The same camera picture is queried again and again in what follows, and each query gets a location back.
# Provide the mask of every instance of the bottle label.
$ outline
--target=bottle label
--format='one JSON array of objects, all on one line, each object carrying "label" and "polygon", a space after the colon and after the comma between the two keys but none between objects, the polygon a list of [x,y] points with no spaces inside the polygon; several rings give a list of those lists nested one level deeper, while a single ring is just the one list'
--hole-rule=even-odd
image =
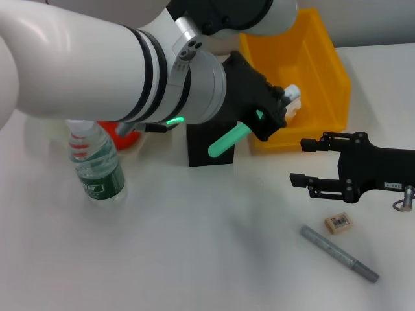
[{"label": "bottle label", "polygon": [[103,178],[86,179],[79,177],[79,179],[86,194],[96,200],[105,200],[116,196],[125,184],[123,170],[119,163],[115,170]]}]

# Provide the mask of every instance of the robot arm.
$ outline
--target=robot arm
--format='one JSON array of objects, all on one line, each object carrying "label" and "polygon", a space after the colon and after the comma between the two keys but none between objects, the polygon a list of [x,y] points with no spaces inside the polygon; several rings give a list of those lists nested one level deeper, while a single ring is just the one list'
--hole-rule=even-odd
[{"label": "robot arm", "polygon": [[[3,0],[0,127],[17,108],[51,119],[243,121],[268,139],[285,125],[289,100],[240,55],[222,66],[203,49],[204,35],[282,32],[294,23],[295,0],[195,2],[172,0],[153,22],[130,29],[49,5]],[[238,10],[243,5],[249,8]],[[265,117],[259,120],[256,110]]]}]

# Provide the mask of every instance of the eraser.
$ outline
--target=eraser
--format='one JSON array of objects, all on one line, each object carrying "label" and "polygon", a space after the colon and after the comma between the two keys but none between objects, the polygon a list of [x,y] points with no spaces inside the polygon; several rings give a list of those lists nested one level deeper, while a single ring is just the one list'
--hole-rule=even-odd
[{"label": "eraser", "polygon": [[324,224],[332,235],[337,235],[353,227],[351,218],[346,213],[340,213],[332,217],[327,217]]}]

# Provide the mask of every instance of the bottle cap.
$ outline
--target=bottle cap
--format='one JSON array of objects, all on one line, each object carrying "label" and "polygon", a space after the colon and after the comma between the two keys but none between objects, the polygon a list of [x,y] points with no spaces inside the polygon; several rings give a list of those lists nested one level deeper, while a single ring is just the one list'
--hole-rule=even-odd
[{"label": "bottle cap", "polygon": [[90,120],[66,120],[66,124],[68,125],[69,129],[71,130],[71,133],[81,134],[85,133],[88,130],[92,129],[93,125],[95,124],[95,121]]}]

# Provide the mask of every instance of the plastic bottle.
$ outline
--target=plastic bottle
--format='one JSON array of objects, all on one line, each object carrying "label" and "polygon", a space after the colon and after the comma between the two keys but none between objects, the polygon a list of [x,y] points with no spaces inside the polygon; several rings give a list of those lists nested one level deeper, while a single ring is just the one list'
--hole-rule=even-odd
[{"label": "plastic bottle", "polygon": [[69,158],[85,193],[99,206],[111,207],[126,197],[117,150],[110,136],[94,121],[67,120]]}]

